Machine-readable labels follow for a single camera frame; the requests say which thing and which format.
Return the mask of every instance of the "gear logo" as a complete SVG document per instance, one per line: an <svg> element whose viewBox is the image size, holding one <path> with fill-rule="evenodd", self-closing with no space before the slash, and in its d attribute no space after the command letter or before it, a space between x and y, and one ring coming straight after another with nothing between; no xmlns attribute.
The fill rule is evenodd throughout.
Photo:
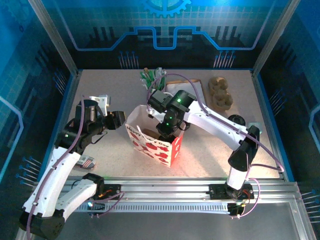
<svg viewBox="0 0 320 240"><path fill-rule="evenodd" d="M155 14L157 17L162 15L166 18L174 14L180 14L181 10L186 10L186 5L191 4L190 0L143 0L145 10L149 10L150 14Z"/></svg>

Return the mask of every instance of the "black wheel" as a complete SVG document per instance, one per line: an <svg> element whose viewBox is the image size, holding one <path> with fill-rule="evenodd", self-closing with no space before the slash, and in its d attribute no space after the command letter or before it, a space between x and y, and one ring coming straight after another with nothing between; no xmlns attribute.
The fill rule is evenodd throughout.
<svg viewBox="0 0 320 240"><path fill-rule="evenodd" d="M240 115L234 114L234 115L229 116L228 119L236 124L239 124L242 126L246 125L245 119Z"/></svg>

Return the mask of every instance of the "glass panel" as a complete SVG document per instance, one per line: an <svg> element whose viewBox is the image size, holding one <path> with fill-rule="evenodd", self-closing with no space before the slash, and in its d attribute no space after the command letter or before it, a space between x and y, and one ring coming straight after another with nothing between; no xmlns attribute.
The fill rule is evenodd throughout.
<svg viewBox="0 0 320 240"><path fill-rule="evenodd" d="M0 4L0 225L14 239L70 73L27 0Z"/></svg>
<svg viewBox="0 0 320 240"><path fill-rule="evenodd" d="M223 69L253 67L287 0L44 3L81 69Z"/></svg>
<svg viewBox="0 0 320 240"><path fill-rule="evenodd" d="M320 177L319 12L319 1L302 0L261 70L296 181Z"/></svg>

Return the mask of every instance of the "green object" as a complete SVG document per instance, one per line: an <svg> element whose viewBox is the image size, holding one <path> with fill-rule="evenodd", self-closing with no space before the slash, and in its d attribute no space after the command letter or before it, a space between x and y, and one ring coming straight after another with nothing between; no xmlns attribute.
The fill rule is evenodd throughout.
<svg viewBox="0 0 320 240"><path fill-rule="evenodd" d="M156 75L159 76L166 74L166 71L163 69L156 68L155 70L143 70L140 72L141 80L145 83L145 86L149 89L153 82L157 79ZM160 81L158 81L154 86L153 89L156 90L163 90L166 86L165 77L162 77Z"/></svg>

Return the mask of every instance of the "metal frame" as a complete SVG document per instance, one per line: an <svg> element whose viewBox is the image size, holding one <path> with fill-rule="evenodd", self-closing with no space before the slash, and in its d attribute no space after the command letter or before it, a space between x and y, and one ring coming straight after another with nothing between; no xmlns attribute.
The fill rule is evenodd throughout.
<svg viewBox="0 0 320 240"><path fill-rule="evenodd" d="M71 74L76 75L78 69L43 3L41 0L29 0L29 2ZM267 131L270 137L272 150L282 163L284 161L282 159L281 151L279 150L279 143L277 142L274 130L271 128L271 119L267 114L267 106L264 102L262 89L257 77L299 2L300 0L289 0L254 65L252 75L261 110L262 113L264 113L263 117L266 126L270 126L267 128ZM69 177L62 189L61 196L71 189L71 185L74 181L79 179L81 179L81 177ZM258 203L288 203L299 238L302 240L316 240L297 183L287 182L287 172L284 172L283 179L286 181L283 181L282 179L259 179L261 195L258 199ZM226 213L224 206L228 201L210 200L209 195L206 194L206 192L209 191L209 184L224 184L225 179L112 177L105 180L105 183L121 184L121 190L125 192L124 200L121 201L120 207L116 208L115 212L157 212L160 209L161 212L188 211L190 213ZM249 183L253 186L254 194L257 196L258 186L256 182L252 181ZM111 203L114 203L114 201L110 201L107 206L110 207ZM218 211L214 211L214 206L222 206L222 208ZM77 211L87 212L87 209L80 206ZM26 234L23 230L19 229L16 240L22 239L26 239Z"/></svg>
<svg viewBox="0 0 320 240"><path fill-rule="evenodd" d="M80 176L69 177L60 196L66 194L71 189L72 184L80 179ZM119 213L188 212L226 214L227 212L223 206L228 202L234 202L232 200L210 200L209 194L206 194L209 191L210 184L225 183L225 179L221 178L111 177L105 180L104 183L120 184L121 190L125 192L121 205L114 210L114 212ZM250 181L249 183L253 187L255 199L257 200L257 183L255 181ZM289 214L292 214L299 239L316 240L296 182L260 179L259 185L261 189L260 198L258 199L259 204L288 203L291 209ZM111 206L114 202L115 200L109 201L108 206ZM222 207L214 210L212 206ZM90 211L80 206L77 212ZM20 229L16 240L24 239L24 231Z"/></svg>
<svg viewBox="0 0 320 240"><path fill-rule="evenodd" d="M289 23L292 15L295 13L297 6L299 5L300 0L289 0L284 10L282 11L281 16L275 24L268 40L266 41L263 49L258 56L254 66L253 66L253 75L258 76L265 62L267 61L269 55L274 49L279 38L283 34L287 24Z"/></svg>
<svg viewBox="0 0 320 240"><path fill-rule="evenodd" d="M43 25L43 28L48 33L49 38L51 39L57 51L59 52L62 60L64 61L67 68L69 69L70 73L73 76L76 76L78 73L77 66L74 60L72 59L62 37L60 36L43 2L41 0L28 0L28 1L31 7L33 8L36 16L38 17L41 24Z"/></svg>
<svg viewBox="0 0 320 240"><path fill-rule="evenodd" d="M263 90L262 90L262 87L259 84L258 77L252 74L251 78L252 78L253 86L254 86L254 89L255 89L255 92L256 92L256 96L257 96L257 99L258 99L258 102L259 102L259 105L260 105L260 109L261 109L261 112L262 112L264 125L265 125L266 131L268 133L268 137L269 137L269 141L270 141L270 144L271 144L272 152L277 157L277 159L281 162L281 164L283 166L286 166L285 161L284 161L284 157L286 158L287 156L284 156L286 153L285 152L281 152L281 150L279 148L279 145L282 144L282 142L279 142L277 137L276 137L276 131L273 128L274 124L272 123L271 116L269 115L268 107L267 107L267 104L266 104L266 100L267 99L264 98ZM290 171L290 173L288 175L286 167L284 169L284 172L280 173L280 176L281 176L280 178L284 179L285 181L293 181L292 173Z"/></svg>

